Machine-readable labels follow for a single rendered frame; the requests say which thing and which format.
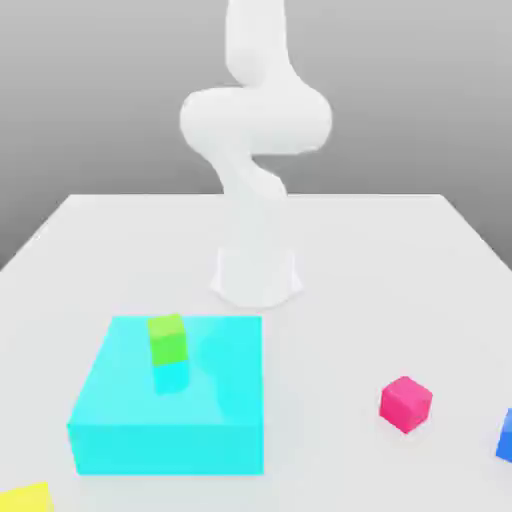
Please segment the large cyan box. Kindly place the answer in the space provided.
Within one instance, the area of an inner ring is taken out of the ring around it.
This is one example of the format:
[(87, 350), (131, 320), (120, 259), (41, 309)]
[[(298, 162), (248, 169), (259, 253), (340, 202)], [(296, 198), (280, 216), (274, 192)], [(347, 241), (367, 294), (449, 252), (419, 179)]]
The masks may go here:
[(117, 316), (67, 423), (80, 475), (261, 475), (263, 319), (188, 315), (190, 383), (155, 391), (145, 316)]

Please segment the small pink cube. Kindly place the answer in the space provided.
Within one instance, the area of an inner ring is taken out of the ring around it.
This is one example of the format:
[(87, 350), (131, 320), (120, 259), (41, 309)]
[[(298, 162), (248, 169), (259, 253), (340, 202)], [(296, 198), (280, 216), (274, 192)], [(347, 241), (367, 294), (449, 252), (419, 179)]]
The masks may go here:
[(432, 398), (427, 388), (402, 376), (382, 390), (379, 415), (408, 434), (428, 418)]

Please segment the small yellow cube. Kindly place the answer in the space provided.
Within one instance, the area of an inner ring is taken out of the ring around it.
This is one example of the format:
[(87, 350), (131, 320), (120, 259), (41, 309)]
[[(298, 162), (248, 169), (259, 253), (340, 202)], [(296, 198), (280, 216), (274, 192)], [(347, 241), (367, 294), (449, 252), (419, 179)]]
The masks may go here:
[(48, 483), (0, 492), (0, 512), (54, 512)]

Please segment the small blue cube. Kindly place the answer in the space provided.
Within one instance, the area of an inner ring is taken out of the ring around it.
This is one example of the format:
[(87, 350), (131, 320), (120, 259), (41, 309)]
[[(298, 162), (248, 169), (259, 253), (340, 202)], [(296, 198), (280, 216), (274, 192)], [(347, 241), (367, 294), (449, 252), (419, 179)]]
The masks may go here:
[(505, 415), (495, 455), (512, 463), (512, 408), (509, 408)]

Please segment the small cyan cube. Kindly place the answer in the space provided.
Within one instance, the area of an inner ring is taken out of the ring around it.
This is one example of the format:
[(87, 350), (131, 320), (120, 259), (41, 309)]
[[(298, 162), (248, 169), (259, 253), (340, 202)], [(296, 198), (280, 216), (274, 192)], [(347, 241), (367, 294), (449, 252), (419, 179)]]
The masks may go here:
[(158, 395), (184, 391), (190, 383), (188, 360), (152, 367), (155, 391)]

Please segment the small green cube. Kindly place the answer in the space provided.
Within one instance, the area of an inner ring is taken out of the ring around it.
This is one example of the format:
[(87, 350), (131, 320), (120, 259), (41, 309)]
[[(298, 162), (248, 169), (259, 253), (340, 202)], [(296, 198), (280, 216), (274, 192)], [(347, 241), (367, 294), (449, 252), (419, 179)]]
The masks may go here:
[(181, 315), (151, 317), (147, 326), (151, 359), (155, 367), (188, 359), (186, 330)]

